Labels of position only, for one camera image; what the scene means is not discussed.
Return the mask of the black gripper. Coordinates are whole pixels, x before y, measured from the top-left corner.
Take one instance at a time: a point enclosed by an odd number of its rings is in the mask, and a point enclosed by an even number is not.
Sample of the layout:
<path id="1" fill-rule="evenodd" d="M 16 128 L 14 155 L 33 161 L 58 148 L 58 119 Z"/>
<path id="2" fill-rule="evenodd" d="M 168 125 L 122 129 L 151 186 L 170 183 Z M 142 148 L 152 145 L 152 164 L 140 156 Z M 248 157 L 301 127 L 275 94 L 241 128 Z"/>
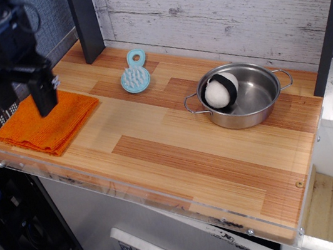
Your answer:
<path id="1" fill-rule="evenodd" d="M 8 110 L 18 99 L 12 82 L 28 83 L 40 116 L 58 104 L 58 76 L 50 61 L 36 51 L 35 34 L 24 8 L 0 11 L 0 107 Z"/>

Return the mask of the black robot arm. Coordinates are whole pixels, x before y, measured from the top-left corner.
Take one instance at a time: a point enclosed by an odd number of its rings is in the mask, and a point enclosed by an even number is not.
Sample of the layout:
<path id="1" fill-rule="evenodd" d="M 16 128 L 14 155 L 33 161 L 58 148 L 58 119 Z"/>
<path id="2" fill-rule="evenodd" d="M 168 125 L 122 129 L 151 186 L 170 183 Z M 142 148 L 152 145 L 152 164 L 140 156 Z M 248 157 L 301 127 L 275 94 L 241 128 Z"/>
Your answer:
<path id="1" fill-rule="evenodd" d="M 24 3 L 0 0 L 0 107 L 8 109 L 18 99 L 13 84 L 22 83 L 46 117 L 58 104 L 58 79 L 50 60 L 36 51 L 35 34 Z"/>

